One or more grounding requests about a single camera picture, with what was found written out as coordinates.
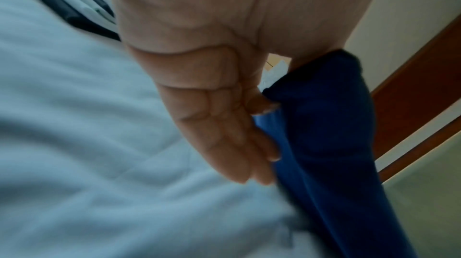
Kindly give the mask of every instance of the palm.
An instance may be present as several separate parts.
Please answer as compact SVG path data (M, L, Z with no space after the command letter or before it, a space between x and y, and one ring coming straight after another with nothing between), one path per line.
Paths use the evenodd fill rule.
M268 52L307 59L340 48L370 0L114 0L123 41L179 129L220 173L274 180L275 144L251 114Z

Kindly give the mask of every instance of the dark blue garment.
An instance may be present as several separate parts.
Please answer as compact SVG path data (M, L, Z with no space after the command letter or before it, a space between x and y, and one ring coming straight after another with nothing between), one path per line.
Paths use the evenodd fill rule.
M256 123L281 148L280 184L327 243L347 258L414 258L375 169L361 73L356 57L329 53L264 90L281 109Z

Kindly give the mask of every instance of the blue fabric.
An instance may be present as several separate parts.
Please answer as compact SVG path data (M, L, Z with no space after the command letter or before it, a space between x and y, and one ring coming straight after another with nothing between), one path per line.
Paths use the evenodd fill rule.
M356 57L339 50L264 90L281 103L256 118L279 144L279 182L347 258L416 257L374 165L374 111Z

